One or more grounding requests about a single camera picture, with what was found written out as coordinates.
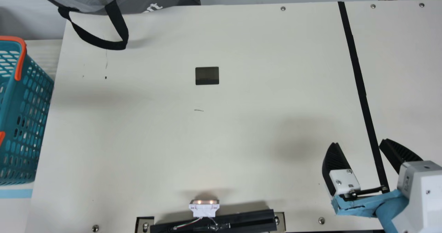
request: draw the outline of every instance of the white table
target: white table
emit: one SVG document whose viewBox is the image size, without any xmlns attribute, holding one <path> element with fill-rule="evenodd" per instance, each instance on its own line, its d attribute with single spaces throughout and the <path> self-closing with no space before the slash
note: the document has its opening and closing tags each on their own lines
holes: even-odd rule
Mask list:
<svg viewBox="0 0 442 233">
<path fill-rule="evenodd" d="M 377 139 L 442 165 L 442 0 L 373 3 L 346 5 Z M 396 172 L 384 164 L 396 187 Z"/>
<path fill-rule="evenodd" d="M 281 6 L 125 16 L 125 51 L 67 25 L 27 232 L 188 219 L 202 193 L 221 200 L 220 214 L 284 211 L 288 231 L 380 228 L 336 217 L 321 174 L 339 142 L 360 181 L 378 186 L 338 5 Z M 106 17 L 72 17 L 117 39 Z M 210 66 L 220 84 L 196 86 L 195 67 Z"/>
<path fill-rule="evenodd" d="M 61 40 L 26 41 L 27 51 L 51 78 L 55 79 Z M 0 229 L 5 233 L 22 233 L 25 231 L 30 209 L 30 198 L 11 198 L 27 195 L 33 183 L 0 186 Z"/>
</svg>

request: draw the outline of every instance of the metal bolt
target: metal bolt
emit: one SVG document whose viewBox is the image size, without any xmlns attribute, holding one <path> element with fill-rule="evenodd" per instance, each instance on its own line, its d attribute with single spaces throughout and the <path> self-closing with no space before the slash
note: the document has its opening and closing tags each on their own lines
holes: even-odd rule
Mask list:
<svg viewBox="0 0 442 233">
<path fill-rule="evenodd" d="M 92 232 L 98 232 L 99 229 L 100 227 L 98 225 L 92 226 Z"/>
<path fill-rule="evenodd" d="M 143 224 L 143 232 L 147 232 L 148 228 L 149 228 L 149 224 L 148 223 L 144 223 Z"/>
<path fill-rule="evenodd" d="M 318 223 L 319 224 L 325 224 L 325 219 L 323 217 L 318 218 Z"/>
</svg>

